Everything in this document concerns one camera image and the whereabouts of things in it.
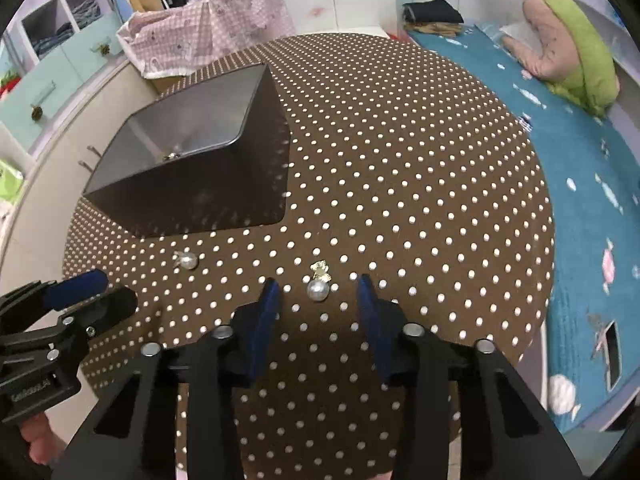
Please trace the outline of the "left hand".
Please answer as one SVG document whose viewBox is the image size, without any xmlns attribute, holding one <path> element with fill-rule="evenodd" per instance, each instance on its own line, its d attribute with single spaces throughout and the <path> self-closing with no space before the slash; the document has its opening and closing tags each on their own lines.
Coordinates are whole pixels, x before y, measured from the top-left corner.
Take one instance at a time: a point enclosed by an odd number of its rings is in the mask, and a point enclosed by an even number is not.
<svg viewBox="0 0 640 480">
<path fill-rule="evenodd" d="M 52 465 L 66 448 L 66 443 L 52 430 L 46 413 L 22 422 L 20 433 L 29 445 L 29 457 L 38 465 Z"/>
</svg>

